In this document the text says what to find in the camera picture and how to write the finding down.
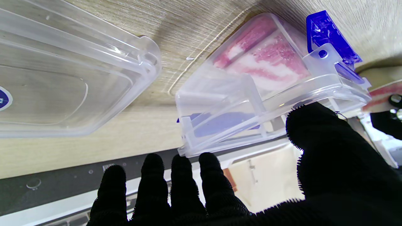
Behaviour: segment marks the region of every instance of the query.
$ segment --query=finger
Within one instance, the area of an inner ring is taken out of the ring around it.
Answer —
[[[172,201],[172,216],[180,219],[192,215],[204,218],[206,211],[199,200],[198,187],[193,179],[191,162],[186,157],[176,155],[172,161],[172,188],[170,198]]]
[[[141,168],[141,181],[132,217],[134,221],[167,220],[166,218],[170,215],[170,206],[167,203],[168,186],[163,174],[164,166],[161,157],[157,154],[149,154]]]
[[[203,153],[199,162],[208,214],[212,218],[249,215],[246,206],[234,195],[232,185],[224,176],[216,156],[208,152]]]
[[[393,94],[388,98],[388,102],[398,109],[402,108],[402,96],[398,94]]]
[[[127,221],[126,177],[121,166],[110,166],[103,174],[88,225],[110,225]]]
[[[359,133],[319,103],[291,111],[286,132],[291,143],[304,151],[297,178],[306,199],[376,191],[377,185],[397,177]]]

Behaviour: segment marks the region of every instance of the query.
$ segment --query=transparent plastic box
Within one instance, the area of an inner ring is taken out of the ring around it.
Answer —
[[[273,14],[255,16],[176,94],[187,157],[285,134],[286,114],[312,102],[345,113],[370,101],[360,57],[325,11],[308,17],[310,40]]]
[[[79,136],[161,70],[159,47],[62,0],[0,2],[0,137]]]

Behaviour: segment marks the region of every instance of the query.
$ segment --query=gloved hand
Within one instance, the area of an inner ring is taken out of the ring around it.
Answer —
[[[370,113],[371,124],[385,134],[402,140],[402,96],[393,94],[388,102],[394,107],[389,111]]]
[[[199,200],[190,161],[179,155],[172,161],[170,207],[163,161],[158,155],[149,154],[141,169],[132,219],[127,221],[125,172],[121,166],[114,165],[103,175],[87,226],[196,225],[250,216],[246,206],[234,195],[215,155],[204,153],[199,162],[206,207]]]

